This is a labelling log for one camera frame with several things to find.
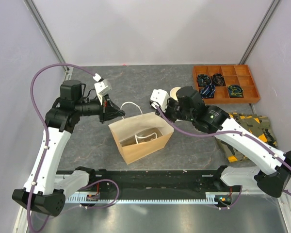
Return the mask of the cardboard cup carrier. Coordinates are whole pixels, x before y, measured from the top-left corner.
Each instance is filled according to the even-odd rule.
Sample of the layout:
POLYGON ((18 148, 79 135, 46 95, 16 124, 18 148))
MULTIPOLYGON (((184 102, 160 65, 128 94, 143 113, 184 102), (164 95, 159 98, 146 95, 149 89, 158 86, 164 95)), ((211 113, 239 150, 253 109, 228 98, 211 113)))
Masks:
POLYGON ((140 144, 143 142, 149 142, 162 136, 161 131, 158 128, 148 128, 135 133, 134 135, 120 141, 121 146, 130 146, 140 144))

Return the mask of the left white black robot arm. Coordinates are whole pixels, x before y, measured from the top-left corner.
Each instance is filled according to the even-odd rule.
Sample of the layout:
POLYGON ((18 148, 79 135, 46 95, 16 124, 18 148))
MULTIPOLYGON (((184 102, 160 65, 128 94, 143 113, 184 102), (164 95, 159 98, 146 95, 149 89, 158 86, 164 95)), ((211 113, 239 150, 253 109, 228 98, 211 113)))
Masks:
POLYGON ((97 96, 91 100, 84 97, 83 85, 78 80, 64 81, 60 86, 60 96, 42 120, 47 128, 31 174, 24 187, 12 194, 12 199, 29 211, 58 216, 67 198, 83 188, 91 191, 97 185, 94 169, 82 166, 64 180, 55 182, 64 148, 81 117, 98 116, 104 123, 125 115, 111 101, 111 85, 107 80, 95 83, 97 96))

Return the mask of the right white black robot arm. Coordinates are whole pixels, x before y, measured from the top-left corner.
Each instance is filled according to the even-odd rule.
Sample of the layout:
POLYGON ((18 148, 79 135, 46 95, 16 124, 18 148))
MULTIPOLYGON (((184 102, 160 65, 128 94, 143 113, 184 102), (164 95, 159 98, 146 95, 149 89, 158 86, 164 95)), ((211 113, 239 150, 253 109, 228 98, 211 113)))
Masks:
POLYGON ((213 187, 224 191, 229 186, 253 185, 264 193, 279 198, 288 194, 291 179, 291 150, 283 152, 254 136, 227 112, 215 105, 206 105, 191 86, 180 88, 177 99, 166 97, 158 106, 160 115, 171 126, 177 120, 188 121, 200 131, 193 137, 215 137, 226 142, 251 160, 254 167, 221 166, 212 179, 213 187))

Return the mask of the brown paper bag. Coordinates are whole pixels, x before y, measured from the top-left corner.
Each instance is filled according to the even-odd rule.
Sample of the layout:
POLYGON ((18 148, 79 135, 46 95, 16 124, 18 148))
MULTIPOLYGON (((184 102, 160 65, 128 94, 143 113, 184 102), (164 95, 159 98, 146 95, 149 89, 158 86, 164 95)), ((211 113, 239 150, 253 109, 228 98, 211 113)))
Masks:
POLYGON ((154 112, 122 117, 109 124, 119 153, 126 164, 131 164, 163 149, 171 138, 174 128, 154 112))

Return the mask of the stack of paper cups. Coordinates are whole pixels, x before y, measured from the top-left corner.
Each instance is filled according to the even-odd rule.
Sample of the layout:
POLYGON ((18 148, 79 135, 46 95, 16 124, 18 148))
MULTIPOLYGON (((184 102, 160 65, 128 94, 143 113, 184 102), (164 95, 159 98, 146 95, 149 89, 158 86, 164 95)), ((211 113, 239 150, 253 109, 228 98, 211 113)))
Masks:
POLYGON ((178 98, 177 98, 177 91, 180 90, 181 87, 174 87, 170 90, 169 92, 169 96, 171 98, 173 98, 175 101, 178 101, 178 98))

